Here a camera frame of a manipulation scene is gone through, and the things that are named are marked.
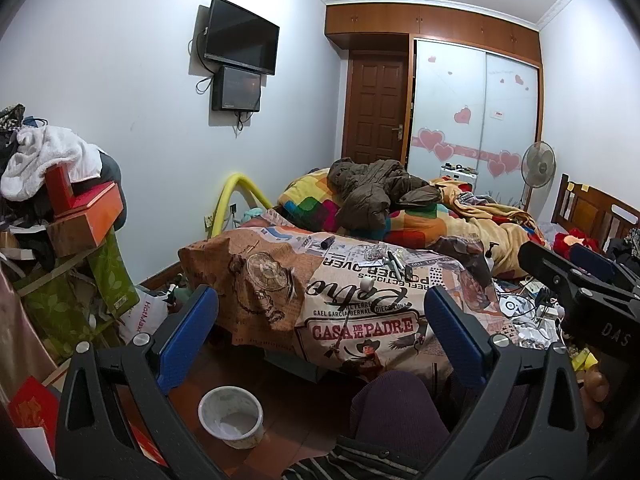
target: wall-mounted television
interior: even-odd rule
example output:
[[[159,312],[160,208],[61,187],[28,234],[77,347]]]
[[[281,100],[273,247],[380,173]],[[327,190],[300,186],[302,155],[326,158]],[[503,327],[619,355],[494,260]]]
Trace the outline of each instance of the wall-mounted television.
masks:
[[[280,27],[226,0],[211,0],[204,57],[262,74],[276,72]]]

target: eagle illustration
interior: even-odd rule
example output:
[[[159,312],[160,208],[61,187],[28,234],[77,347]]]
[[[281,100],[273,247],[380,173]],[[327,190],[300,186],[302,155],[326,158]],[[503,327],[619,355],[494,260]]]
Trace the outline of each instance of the eagle illustration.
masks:
[[[389,347],[392,350],[400,350],[402,348],[409,348],[409,346],[412,346],[414,347],[415,352],[418,353],[418,346],[424,343],[428,327],[429,323],[426,320],[419,320],[417,332],[394,339],[389,343]]]

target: frosted glass panel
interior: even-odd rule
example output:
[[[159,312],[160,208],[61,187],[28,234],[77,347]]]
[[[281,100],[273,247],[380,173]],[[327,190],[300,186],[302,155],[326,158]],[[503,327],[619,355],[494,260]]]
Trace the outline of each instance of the frosted glass panel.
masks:
[[[408,171],[430,180],[449,162],[476,168],[484,113],[485,53],[416,42],[414,122]]]
[[[512,59],[486,55],[486,109],[476,195],[520,205],[522,156],[535,141],[538,70]]]

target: finger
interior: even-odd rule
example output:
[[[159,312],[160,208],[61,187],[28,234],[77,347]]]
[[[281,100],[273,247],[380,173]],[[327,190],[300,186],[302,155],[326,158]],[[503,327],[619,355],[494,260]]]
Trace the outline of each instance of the finger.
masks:
[[[592,430],[599,428],[604,421],[604,412],[598,403],[591,399],[590,394],[587,393],[585,388],[580,390],[580,398],[582,399],[585,423]]]
[[[598,365],[594,365],[587,370],[584,375],[583,389],[596,402],[602,402],[609,394],[609,381],[600,371]]]

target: cowboy hat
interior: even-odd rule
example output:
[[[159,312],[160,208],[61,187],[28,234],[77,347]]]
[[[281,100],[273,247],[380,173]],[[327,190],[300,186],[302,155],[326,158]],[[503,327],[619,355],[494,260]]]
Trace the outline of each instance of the cowboy hat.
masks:
[[[371,339],[365,339],[363,343],[358,343],[356,345],[356,348],[358,349],[358,352],[360,352],[361,354],[364,354],[362,350],[364,349],[365,346],[371,346],[374,350],[377,350],[378,348],[380,348],[380,341],[372,341]]]

